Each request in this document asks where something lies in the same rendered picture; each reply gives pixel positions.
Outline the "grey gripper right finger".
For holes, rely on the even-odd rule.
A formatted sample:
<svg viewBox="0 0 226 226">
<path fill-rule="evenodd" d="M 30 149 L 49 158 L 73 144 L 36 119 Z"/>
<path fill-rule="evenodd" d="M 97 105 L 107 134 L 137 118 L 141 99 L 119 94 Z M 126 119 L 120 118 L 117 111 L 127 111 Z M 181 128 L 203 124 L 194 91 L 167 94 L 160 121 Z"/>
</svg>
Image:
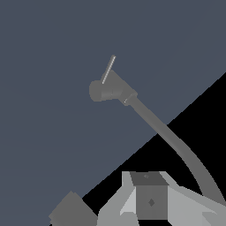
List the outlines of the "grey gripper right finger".
<svg viewBox="0 0 226 226">
<path fill-rule="evenodd" d="M 97 226 L 226 226 L 226 206 L 178 185 L 165 171 L 124 171 Z"/>
</svg>

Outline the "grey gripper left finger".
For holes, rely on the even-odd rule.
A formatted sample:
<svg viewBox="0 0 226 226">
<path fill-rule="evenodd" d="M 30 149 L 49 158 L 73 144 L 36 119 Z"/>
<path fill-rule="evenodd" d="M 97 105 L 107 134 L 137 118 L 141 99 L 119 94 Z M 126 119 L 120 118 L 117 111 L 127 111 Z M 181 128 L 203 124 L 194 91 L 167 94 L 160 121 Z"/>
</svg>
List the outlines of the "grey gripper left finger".
<svg viewBox="0 0 226 226">
<path fill-rule="evenodd" d="M 96 226 L 97 215 L 74 192 L 69 192 L 49 215 L 52 226 Z"/>
</svg>

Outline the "thin grey faucet handle lever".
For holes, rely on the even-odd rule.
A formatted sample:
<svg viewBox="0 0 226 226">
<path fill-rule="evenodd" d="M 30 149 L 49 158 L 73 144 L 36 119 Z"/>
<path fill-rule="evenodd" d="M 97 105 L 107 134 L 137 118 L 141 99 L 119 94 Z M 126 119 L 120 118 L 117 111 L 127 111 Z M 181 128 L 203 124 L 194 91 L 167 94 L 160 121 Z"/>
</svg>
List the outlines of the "thin grey faucet handle lever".
<svg viewBox="0 0 226 226">
<path fill-rule="evenodd" d="M 110 60 L 109 60 L 109 63 L 107 65 L 107 68 L 106 68 L 105 72 L 102 74 L 102 79 L 101 79 L 102 84 L 105 83 L 105 81 L 106 81 L 106 79 L 107 79 L 107 77 L 109 75 L 109 72 L 110 72 L 110 70 L 112 68 L 112 65 L 115 62 L 115 60 L 116 60 L 116 56 L 115 55 L 112 55 L 110 57 Z"/>
</svg>

